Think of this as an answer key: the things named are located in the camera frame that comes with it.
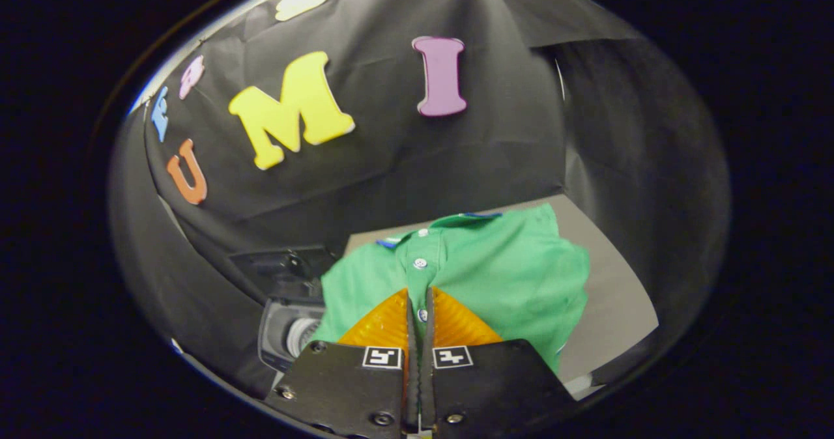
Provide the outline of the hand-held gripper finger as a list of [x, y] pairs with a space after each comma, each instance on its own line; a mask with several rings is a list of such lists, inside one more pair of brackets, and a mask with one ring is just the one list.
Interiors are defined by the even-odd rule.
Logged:
[[396, 291], [337, 341], [309, 339], [268, 408], [319, 437], [405, 438], [420, 428], [413, 328], [408, 291]]
[[530, 341], [504, 339], [459, 300], [427, 293], [423, 426], [435, 438], [523, 438], [576, 413]]

